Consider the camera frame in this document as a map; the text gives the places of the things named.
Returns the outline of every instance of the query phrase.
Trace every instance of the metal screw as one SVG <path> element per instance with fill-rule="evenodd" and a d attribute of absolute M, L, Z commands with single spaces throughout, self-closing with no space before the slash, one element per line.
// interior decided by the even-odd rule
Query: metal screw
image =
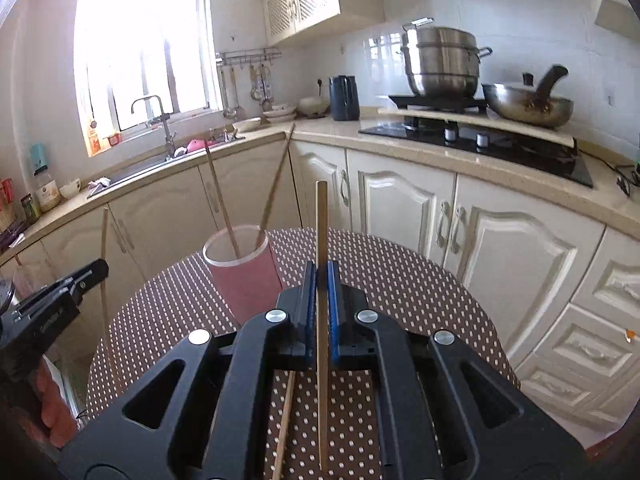
<path fill-rule="evenodd" d="M 284 312 L 284 310 L 280 310 L 278 308 L 275 308 L 274 310 L 268 311 L 264 315 L 264 317 L 270 323 L 280 323 L 280 322 L 284 321 L 285 319 L 287 319 L 287 313 Z"/>
<path fill-rule="evenodd" d="M 204 345 L 209 339 L 211 339 L 211 334 L 203 328 L 194 330 L 189 334 L 189 342 L 194 345 Z"/>
<path fill-rule="evenodd" d="M 361 310 L 356 317 L 363 323 L 375 323 L 378 320 L 378 313 L 373 310 Z"/>
<path fill-rule="evenodd" d="M 438 330 L 433 338 L 436 340 L 436 343 L 446 346 L 456 340 L 455 336 L 448 330 Z"/>

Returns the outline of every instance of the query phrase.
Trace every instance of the brown tablecloth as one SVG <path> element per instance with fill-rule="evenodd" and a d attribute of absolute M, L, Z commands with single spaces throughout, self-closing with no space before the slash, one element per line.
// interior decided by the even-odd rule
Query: brown tablecloth
<path fill-rule="evenodd" d="M 285 288 L 300 285 L 305 263 L 315 255 L 311 229 L 270 231 L 276 266 Z M 363 290 L 369 307 L 394 317 L 412 332 L 431 335 L 446 328 L 457 334 L 504 377 L 517 378 L 500 346 L 495 327 L 452 274 L 389 241 L 330 231 L 329 258 L 340 263 L 340 278 Z M 193 254 L 150 280 L 110 326 L 110 339 L 126 386 L 137 380 L 178 341 L 197 328 L 215 335 L 236 323 L 210 278 L 201 254 Z M 114 399 L 104 346 L 97 349 L 88 383 L 88 410 L 97 416 Z M 287 372 L 275 373 L 265 478 L 276 454 Z M 333 478 L 380 477 L 378 430 L 369 372 L 332 372 L 330 464 Z M 300 373 L 287 439 L 284 478 L 316 480 L 318 468 L 316 376 Z"/>

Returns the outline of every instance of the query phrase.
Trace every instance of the black kettle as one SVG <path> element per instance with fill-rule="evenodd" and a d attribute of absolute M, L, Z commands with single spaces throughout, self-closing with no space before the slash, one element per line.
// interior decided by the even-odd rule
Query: black kettle
<path fill-rule="evenodd" d="M 360 119 L 358 86 L 353 75 L 337 75 L 329 79 L 331 117 L 334 121 L 357 121 Z"/>

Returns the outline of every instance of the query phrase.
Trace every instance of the wooden cutting board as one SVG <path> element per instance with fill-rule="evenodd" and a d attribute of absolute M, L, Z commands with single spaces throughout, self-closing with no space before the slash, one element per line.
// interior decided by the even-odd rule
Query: wooden cutting board
<path fill-rule="evenodd" d="M 402 117 L 419 117 L 426 119 L 440 119 L 443 121 L 455 121 L 462 124 L 472 124 L 473 126 L 484 126 L 485 128 L 493 128 L 505 132 L 513 132 L 515 134 L 535 137 L 537 139 L 548 140 L 556 144 L 562 144 L 572 148 L 574 146 L 574 136 L 562 128 L 558 130 L 550 130 L 540 126 L 532 126 L 532 124 L 519 123 L 510 121 L 498 116 L 481 115 L 478 113 L 455 114 L 453 112 L 435 112 L 433 110 L 397 110 L 395 108 L 380 108 L 379 114 L 396 115 Z"/>

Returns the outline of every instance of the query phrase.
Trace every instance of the window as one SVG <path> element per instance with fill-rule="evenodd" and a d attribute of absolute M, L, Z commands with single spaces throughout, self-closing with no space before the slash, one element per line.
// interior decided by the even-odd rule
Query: window
<path fill-rule="evenodd" d="M 79 107 L 98 137 L 148 129 L 164 111 L 181 118 L 217 109 L 208 0 L 80 0 L 76 31 Z"/>

